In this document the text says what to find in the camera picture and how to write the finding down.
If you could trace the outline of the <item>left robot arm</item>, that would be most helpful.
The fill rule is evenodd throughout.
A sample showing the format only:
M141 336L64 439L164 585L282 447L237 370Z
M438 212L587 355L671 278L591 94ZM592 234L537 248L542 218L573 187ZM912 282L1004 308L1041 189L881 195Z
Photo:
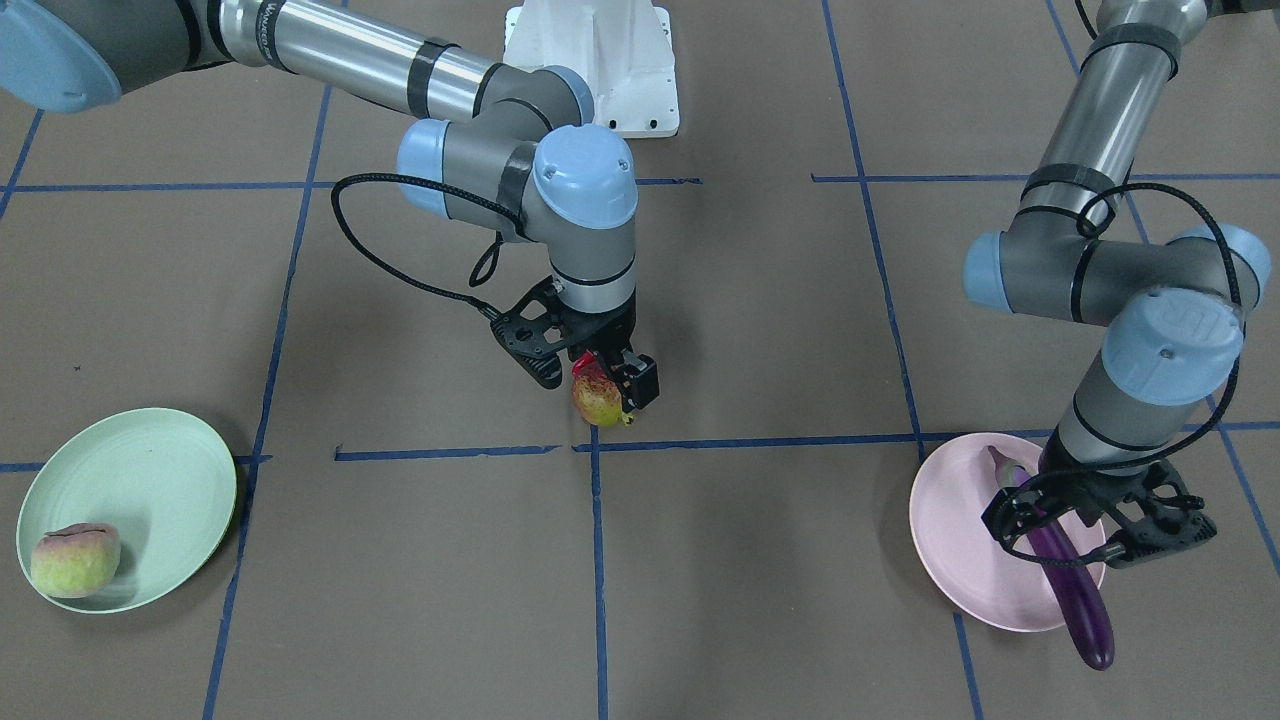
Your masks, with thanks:
M1134 474L1179 450L1196 407L1234 397L1245 323L1271 273L1265 243L1216 222L1164 245L1106 238L1140 138L1184 47L1222 1L1105 1L1096 37L1009 228L978 237L964 290L980 306L1102 325L1041 460L1043 471Z

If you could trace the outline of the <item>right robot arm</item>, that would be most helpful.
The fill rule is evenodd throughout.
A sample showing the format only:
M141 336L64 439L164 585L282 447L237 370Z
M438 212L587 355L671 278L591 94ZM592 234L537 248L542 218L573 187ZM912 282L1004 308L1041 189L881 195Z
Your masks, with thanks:
M547 247L550 275L511 310L463 301L541 387L561 356L594 356L626 413L659 393L635 352L637 184L628 145L594 123L566 67L521 70L325 1L5 1L3 87L45 111L78 113L183 72L271 67L411 117L397 170L332 191L394 183L417 208Z

